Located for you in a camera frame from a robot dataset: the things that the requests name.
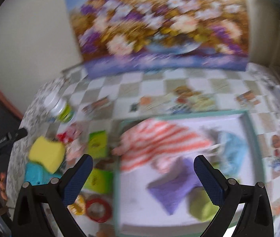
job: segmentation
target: tray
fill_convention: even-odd
[[[211,111],[155,118],[185,125],[192,130],[211,125],[211,128],[217,127],[219,130],[235,133],[246,139],[250,151],[245,156],[238,179],[242,184],[248,185],[255,185],[258,181],[265,182],[259,144],[247,111]],[[119,126],[120,133],[144,119],[146,118],[124,120]],[[117,164],[114,179],[116,236],[197,237],[205,230],[209,222],[202,223],[189,214],[187,198],[181,202],[174,215],[169,216],[149,194],[146,186],[161,176],[151,168],[150,164],[123,174],[119,171],[119,163]],[[238,206],[230,227],[236,225],[243,206],[243,204]]]

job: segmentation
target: white wall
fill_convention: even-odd
[[[267,65],[279,14],[271,0],[248,0],[250,59]],[[80,63],[64,0],[6,0],[0,7],[0,90],[25,112],[39,87]]]
[[[276,0],[247,0],[249,59],[269,65],[279,31],[280,7]]]

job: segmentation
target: yellow sponge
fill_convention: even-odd
[[[59,141],[49,141],[40,136],[31,147],[28,158],[37,162],[51,174],[54,174],[60,167],[65,155],[65,146]]]

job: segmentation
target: red tape roll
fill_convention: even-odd
[[[103,207],[105,208],[105,214],[104,216],[102,217],[94,217],[92,215],[89,214],[89,207],[94,204],[94,203],[99,203],[101,205],[103,205]],[[105,223],[106,221],[108,221],[108,219],[111,218],[112,216],[112,208],[111,206],[108,204],[107,201],[101,199],[101,198],[95,198],[95,199],[91,199],[91,200],[88,200],[86,202],[86,215],[91,219],[93,220],[94,222],[97,222],[97,223]]]

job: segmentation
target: striped cloth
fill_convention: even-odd
[[[212,140],[188,127],[151,118],[123,133],[120,146],[112,153],[121,155],[120,170],[123,172],[153,162],[155,169],[166,173],[181,155],[205,150],[212,145]]]

